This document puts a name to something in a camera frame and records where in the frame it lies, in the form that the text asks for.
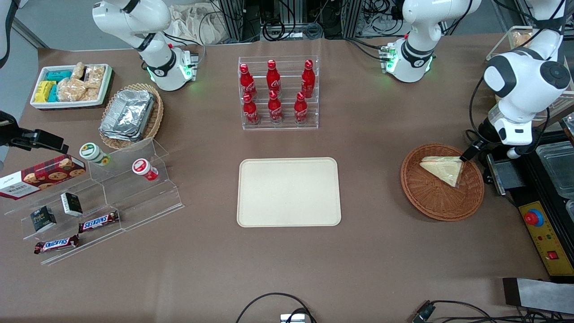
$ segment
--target small black box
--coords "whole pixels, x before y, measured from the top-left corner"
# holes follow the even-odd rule
[[[47,206],[34,211],[34,213],[30,214],[30,218],[36,232],[46,231],[56,225],[56,217],[52,213],[52,209]]]
[[[77,195],[71,193],[64,193],[61,195],[62,204],[64,205],[64,212],[71,216],[79,217],[82,215],[82,206],[80,205],[80,199]]]

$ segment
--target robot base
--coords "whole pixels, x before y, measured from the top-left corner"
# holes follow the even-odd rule
[[[404,42],[405,39],[401,38],[379,50],[379,57],[386,60],[381,62],[381,67],[383,72],[392,74],[399,81],[413,83],[422,79],[422,76],[430,69],[432,57],[426,63],[421,60],[419,67],[413,67],[401,51]]]
[[[172,48],[176,54],[176,63],[168,71],[167,75],[159,77],[153,75],[149,70],[152,81],[164,91],[175,91],[185,85],[187,82],[195,80],[197,74],[197,56],[190,56],[188,51],[182,51],[180,48]]]

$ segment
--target aluminum foil container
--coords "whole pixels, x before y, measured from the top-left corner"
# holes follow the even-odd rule
[[[141,140],[154,101],[154,95],[148,91],[120,91],[102,120],[100,132],[111,139]]]

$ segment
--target white cloth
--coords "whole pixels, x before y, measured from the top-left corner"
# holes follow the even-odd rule
[[[214,45],[227,40],[229,37],[226,30],[223,13],[218,11],[218,1],[215,5],[209,2],[192,3],[190,5],[172,5],[169,11],[172,13],[172,26],[174,36],[195,40],[200,44]]]

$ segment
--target snickers bar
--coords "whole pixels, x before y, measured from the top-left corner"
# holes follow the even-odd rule
[[[119,221],[119,214],[117,211],[115,211],[115,212],[112,212],[110,214],[106,214],[103,217],[99,217],[99,218],[93,219],[93,220],[85,222],[85,223],[80,223],[78,225],[79,229],[77,232],[82,233],[86,230],[95,229],[95,228],[102,226],[104,224],[108,224],[111,222],[117,222],[117,221]]]
[[[46,251],[51,250],[60,250],[60,249],[68,249],[68,248],[76,248],[79,245],[80,239],[78,235],[74,235],[72,237],[60,240],[54,240],[50,242],[39,242],[34,247],[34,253],[39,255],[40,253],[44,253]]]

